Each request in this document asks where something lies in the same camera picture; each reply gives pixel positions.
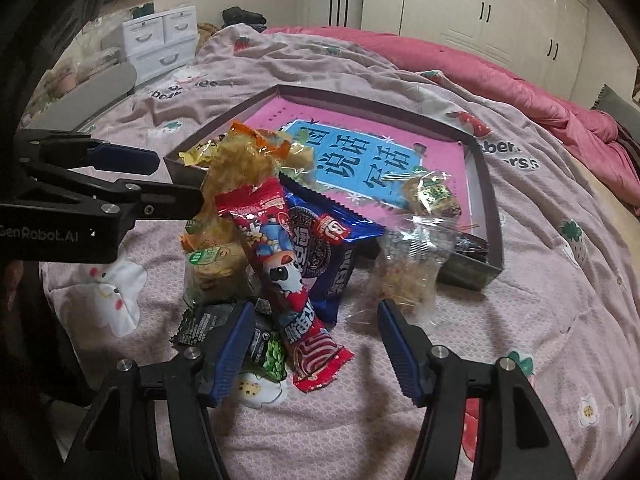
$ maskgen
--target green snack package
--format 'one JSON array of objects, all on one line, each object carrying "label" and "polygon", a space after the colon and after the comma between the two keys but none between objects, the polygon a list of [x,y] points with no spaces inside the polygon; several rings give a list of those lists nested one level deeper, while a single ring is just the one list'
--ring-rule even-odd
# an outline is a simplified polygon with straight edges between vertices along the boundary
[{"label": "green snack package", "polygon": [[284,367],[286,351],[280,333],[271,317],[258,311],[255,313],[254,337],[249,344],[247,357],[274,381],[281,381],[287,376]]}]

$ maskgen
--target snack package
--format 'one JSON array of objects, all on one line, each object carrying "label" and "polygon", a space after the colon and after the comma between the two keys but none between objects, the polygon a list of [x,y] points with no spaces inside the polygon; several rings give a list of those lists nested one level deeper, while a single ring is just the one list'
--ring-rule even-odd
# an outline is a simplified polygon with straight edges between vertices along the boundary
[{"label": "snack package", "polygon": [[309,299],[327,325],[338,322],[338,306],[358,257],[360,242],[385,228],[280,174],[294,252]]},{"label": "snack package", "polygon": [[174,345],[197,346],[215,326],[226,323],[234,309],[234,303],[204,303],[193,310],[188,308],[182,315],[178,332],[170,339]]},{"label": "snack package", "polygon": [[375,324],[376,307],[394,300],[405,319],[429,334],[435,327],[436,279],[458,240],[450,218],[401,215],[380,238],[380,255],[350,326]]},{"label": "snack package", "polygon": [[[282,381],[287,377],[284,367],[286,350],[270,314],[265,313],[270,312],[269,302],[263,298],[252,301],[255,305],[255,329],[245,362],[261,368],[268,378]],[[226,323],[234,307],[233,303],[204,303],[193,310],[187,309],[171,343],[176,346],[198,346],[209,330]]]},{"label": "snack package", "polygon": [[218,217],[215,196],[245,184],[263,183],[277,173],[289,150],[289,141],[269,142],[258,131],[234,122],[211,154],[201,187],[204,206],[187,222],[180,237],[182,247],[195,251],[238,241],[233,221]]},{"label": "snack package", "polygon": [[231,216],[242,231],[247,256],[291,356],[293,383],[305,393],[327,385],[353,353],[333,340],[309,301],[278,179],[218,195],[216,203],[220,215]]},{"label": "snack package", "polygon": [[456,252],[464,254],[469,258],[486,262],[489,253],[489,245],[486,240],[469,233],[460,233],[460,238],[456,244]]},{"label": "snack package", "polygon": [[254,336],[249,343],[247,358],[260,367],[268,378],[282,381],[287,377],[284,367],[286,349],[271,316],[255,313]]},{"label": "snack package", "polygon": [[449,175],[441,171],[387,174],[382,180],[402,182],[402,194],[409,212],[419,216],[437,216],[458,220],[462,210],[446,186]]},{"label": "snack package", "polygon": [[186,258],[183,299],[188,307],[249,295],[250,286],[244,272],[247,260],[241,244],[194,251]]},{"label": "snack package", "polygon": [[185,166],[200,166],[208,168],[216,150],[216,141],[213,139],[201,140],[193,148],[186,152],[178,153]]}]

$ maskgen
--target black snack package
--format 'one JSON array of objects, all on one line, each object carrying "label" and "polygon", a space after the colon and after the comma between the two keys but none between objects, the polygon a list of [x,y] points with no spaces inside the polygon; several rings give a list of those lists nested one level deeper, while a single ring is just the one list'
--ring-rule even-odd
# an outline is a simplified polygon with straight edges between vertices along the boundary
[{"label": "black snack package", "polygon": [[474,260],[486,262],[488,247],[486,240],[469,233],[460,233],[455,251]]},{"label": "black snack package", "polygon": [[[287,377],[284,367],[287,354],[280,333],[271,319],[271,305],[263,298],[250,301],[255,309],[255,330],[246,357],[252,364],[262,368],[270,379],[282,381]],[[226,323],[235,307],[232,303],[205,303],[193,310],[187,309],[171,343],[176,346],[198,346],[209,330]]]},{"label": "black snack package", "polygon": [[198,304],[193,310],[187,309],[182,315],[178,332],[171,338],[174,345],[197,346],[215,326],[226,323],[234,309],[232,303]]}]

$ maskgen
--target red blanket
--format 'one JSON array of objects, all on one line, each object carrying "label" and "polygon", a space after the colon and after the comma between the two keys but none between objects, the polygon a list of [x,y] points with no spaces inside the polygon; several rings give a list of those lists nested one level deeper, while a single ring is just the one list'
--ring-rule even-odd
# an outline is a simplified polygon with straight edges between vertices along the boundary
[{"label": "red blanket", "polygon": [[441,70],[473,94],[510,104],[547,129],[620,200],[640,212],[640,180],[628,153],[616,142],[618,124],[608,114],[585,110],[496,64],[436,43],[343,27],[285,27],[266,31],[274,32],[353,41],[409,72]]}]

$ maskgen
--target oreo biscuit package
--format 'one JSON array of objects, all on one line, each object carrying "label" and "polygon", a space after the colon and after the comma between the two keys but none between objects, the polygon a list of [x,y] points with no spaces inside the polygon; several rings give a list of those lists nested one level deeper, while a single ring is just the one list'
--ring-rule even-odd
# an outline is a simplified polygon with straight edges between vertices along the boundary
[{"label": "oreo biscuit package", "polygon": [[286,191],[294,252],[310,289],[309,299],[316,316],[333,326],[362,245],[382,236],[385,228],[284,174],[280,183]]}]

